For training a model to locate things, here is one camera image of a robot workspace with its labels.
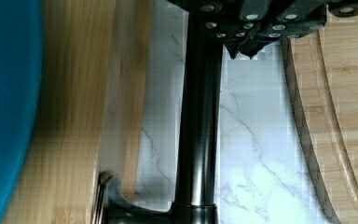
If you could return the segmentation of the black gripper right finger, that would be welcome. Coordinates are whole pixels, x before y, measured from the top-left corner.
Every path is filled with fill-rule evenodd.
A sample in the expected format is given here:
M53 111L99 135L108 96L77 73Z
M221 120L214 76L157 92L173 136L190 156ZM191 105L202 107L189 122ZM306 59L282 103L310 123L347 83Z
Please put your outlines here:
M239 18L254 27L239 52L253 57L266 45L283 38L299 38L326 24L325 0L243 0Z

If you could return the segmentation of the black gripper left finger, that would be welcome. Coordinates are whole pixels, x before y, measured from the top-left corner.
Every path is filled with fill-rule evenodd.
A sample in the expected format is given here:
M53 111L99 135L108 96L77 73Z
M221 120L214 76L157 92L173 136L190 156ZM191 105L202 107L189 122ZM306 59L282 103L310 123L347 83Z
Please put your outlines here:
M201 0L199 13L231 59L239 53L252 58L263 48L257 35L263 20L262 0Z

